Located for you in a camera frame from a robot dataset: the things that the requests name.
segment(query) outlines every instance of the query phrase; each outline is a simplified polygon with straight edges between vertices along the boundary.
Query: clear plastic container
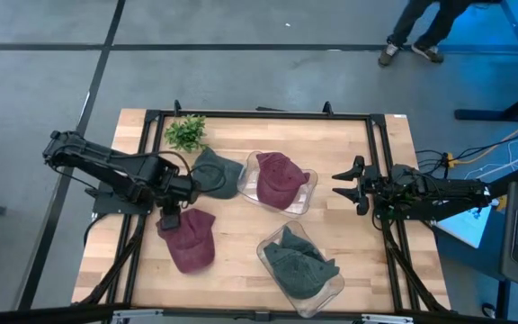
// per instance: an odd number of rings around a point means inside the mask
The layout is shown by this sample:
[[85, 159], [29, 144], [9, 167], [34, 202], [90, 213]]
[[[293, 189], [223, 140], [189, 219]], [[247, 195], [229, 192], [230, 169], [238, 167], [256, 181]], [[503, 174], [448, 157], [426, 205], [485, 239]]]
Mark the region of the clear plastic container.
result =
[[317, 173], [313, 170], [301, 169], [303, 173], [309, 173], [309, 180], [306, 184], [302, 185], [293, 200], [293, 203], [284, 211], [272, 207], [268, 204], [259, 202], [257, 197], [257, 181], [259, 179], [259, 161], [257, 161], [257, 155], [262, 152], [255, 151], [249, 154], [247, 157], [246, 165], [241, 171], [239, 180], [237, 181], [238, 191], [251, 203], [260, 205], [273, 212], [280, 212], [291, 218], [298, 218], [300, 215], [307, 212], [309, 209], [309, 200], [317, 184]]
[[[285, 290], [283, 289], [281, 284], [277, 282], [277, 279], [275, 279], [275, 275], [273, 274], [272, 267], [271, 267], [269, 261], [267, 260], [267, 256], [264, 253], [265, 247], [267, 247], [269, 244], [271, 244], [273, 242], [276, 244], [281, 243], [281, 238], [283, 236], [283, 229], [285, 228], [285, 226], [287, 226], [290, 229], [291, 233], [293, 233], [294, 235], [296, 235], [302, 239], [307, 240], [308, 242], [313, 244], [313, 246], [315, 247], [315, 244], [309, 239], [309, 237], [307, 236], [307, 233], [305, 233], [305, 230], [303, 229], [301, 224], [299, 224], [295, 220], [292, 220], [292, 221], [288, 222], [287, 224], [283, 225], [283, 227], [278, 229], [269, 238], [266, 238], [264, 241], [262, 241], [259, 244], [259, 246], [257, 247], [257, 256], [259, 257], [261, 262], [263, 262], [263, 265], [265, 266], [265, 268], [267, 268], [267, 271], [269, 271], [269, 274], [271, 274], [273, 280], [279, 285], [281, 290], [285, 293], [285, 296], [287, 297], [287, 299], [289, 299], [289, 301], [291, 302], [291, 304], [293, 305], [295, 310], [297, 310], [297, 313], [301, 317], [308, 319], [308, 318], [313, 317], [315, 314], [317, 314], [319, 311], [321, 311], [323, 309], [323, 307], [325, 307], [325, 305], [327, 305], [330, 301], [332, 301], [334, 299], [334, 297], [343, 290], [343, 288], [345, 286], [345, 282], [344, 282], [343, 277], [341, 276], [341, 273], [339, 273], [338, 275], [334, 276], [333, 278], [327, 280], [325, 285], [323, 286], [323, 288], [315, 296], [313, 296], [311, 298], [296, 299], [296, 298], [289, 296], [285, 292]], [[323, 254], [321, 254], [321, 251], [319, 251], [317, 249], [317, 252], [319, 253], [320, 256], [323, 257], [323, 259], [325, 261], [327, 261], [327, 259], [323, 256]]]

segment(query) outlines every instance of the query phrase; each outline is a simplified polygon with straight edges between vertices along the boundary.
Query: wooden table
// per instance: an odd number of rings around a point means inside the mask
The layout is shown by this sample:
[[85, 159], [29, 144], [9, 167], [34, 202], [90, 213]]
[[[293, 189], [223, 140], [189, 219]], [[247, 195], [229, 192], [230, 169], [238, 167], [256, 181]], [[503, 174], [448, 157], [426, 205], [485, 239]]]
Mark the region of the wooden table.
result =
[[[114, 149], [137, 152], [145, 112], [121, 111], [112, 143]], [[386, 119], [394, 163], [416, 167], [406, 116], [387, 115]], [[173, 118], [165, 118], [165, 126], [172, 121]], [[343, 291], [324, 311], [393, 311], [381, 233], [372, 227], [370, 215], [358, 216], [351, 202], [331, 191], [333, 187], [354, 186], [333, 180], [331, 175], [348, 170], [355, 155], [371, 161], [364, 122], [208, 118], [205, 132], [205, 142], [222, 157], [244, 163], [252, 151], [280, 151], [300, 167], [315, 170], [317, 187], [308, 212], [299, 222], [321, 252], [336, 260], [345, 280]], [[375, 130], [375, 137], [381, 172], [386, 174], [379, 130]], [[161, 149], [168, 147], [163, 143]], [[182, 152], [182, 155], [192, 165], [198, 154]], [[174, 157], [165, 158], [181, 165]], [[200, 274], [181, 274], [165, 242], [156, 233], [159, 216], [155, 211], [147, 218], [132, 305], [294, 311], [255, 252], [259, 242], [290, 219], [251, 204], [240, 195], [228, 201], [202, 196], [193, 207], [217, 217], [212, 228], [216, 246], [214, 263]], [[87, 296], [112, 265], [121, 223], [121, 215], [109, 215], [90, 231], [73, 293], [74, 302]], [[406, 233], [414, 269], [439, 303], [449, 307], [433, 233], [416, 221], [406, 221]], [[124, 268], [117, 302], [122, 301], [126, 278]], [[403, 303], [409, 307], [406, 281], [400, 269], [398, 279]]]

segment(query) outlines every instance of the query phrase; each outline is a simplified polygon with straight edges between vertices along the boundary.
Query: gray baseball cap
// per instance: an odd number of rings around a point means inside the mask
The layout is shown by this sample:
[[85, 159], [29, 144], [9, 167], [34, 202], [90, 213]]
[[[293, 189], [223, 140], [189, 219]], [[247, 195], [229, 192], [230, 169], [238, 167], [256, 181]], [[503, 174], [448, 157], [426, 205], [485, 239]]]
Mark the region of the gray baseball cap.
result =
[[281, 245], [271, 243], [265, 247], [263, 251], [267, 261], [277, 283], [290, 297], [301, 300], [311, 298], [323, 289], [329, 279], [339, 274], [339, 267], [335, 266], [334, 259], [325, 262], [311, 243], [293, 235], [290, 230], [287, 239], [285, 235], [283, 232]]
[[206, 191], [225, 183], [217, 190], [204, 193], [209, 197], [231, 199], [237, 195], [237, 180], [243, 165], [218, 156], [211, 148], [205, 148], [195, 160], [192, 177], [201, 184], [201, 190]]

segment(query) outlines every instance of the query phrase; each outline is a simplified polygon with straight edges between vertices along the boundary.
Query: sneaker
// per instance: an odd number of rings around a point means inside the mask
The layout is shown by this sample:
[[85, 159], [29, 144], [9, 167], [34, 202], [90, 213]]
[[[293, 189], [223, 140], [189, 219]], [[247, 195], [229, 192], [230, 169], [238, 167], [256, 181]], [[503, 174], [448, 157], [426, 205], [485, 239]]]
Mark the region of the sneaker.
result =
[[382, 68], [389, 66], [398, 51], [399, 47], [393, 44], [387, 45], [387, 47], [381, 51], [381, 55], [379, 56], [379, 66]]
[[422, 49], [413, 44], [413, 46], [411, 46], [411, 50], [421, 55], [422, 57], [432, 61], [433, 63], [442, 63], [444, 61], [444, 56], [441, 53], [439, 53], [439, 49], [437, 49], [436, 46], [432, 46], [428, 49]]

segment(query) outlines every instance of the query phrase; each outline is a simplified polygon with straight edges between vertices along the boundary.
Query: black pants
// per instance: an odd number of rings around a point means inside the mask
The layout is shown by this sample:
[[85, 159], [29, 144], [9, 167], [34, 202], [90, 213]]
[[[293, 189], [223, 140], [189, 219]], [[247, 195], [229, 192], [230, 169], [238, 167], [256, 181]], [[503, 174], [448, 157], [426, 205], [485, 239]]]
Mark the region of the black pants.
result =
[[[467, 10], [472, 0], [439, 0], [441, 7], [439, 13], [431, 23], [429, 30], [419, 38], [415, 45], [427, 49], [439, 44], [449, 36], [455, 19]], [[388, 42], [393, 45], [403, 46], [406, 38], [413, 30], [413, 26], [429, 5], [434, 0], [409, 0], [405, 10], [401, 14], [393, 34], [388, 37]]]

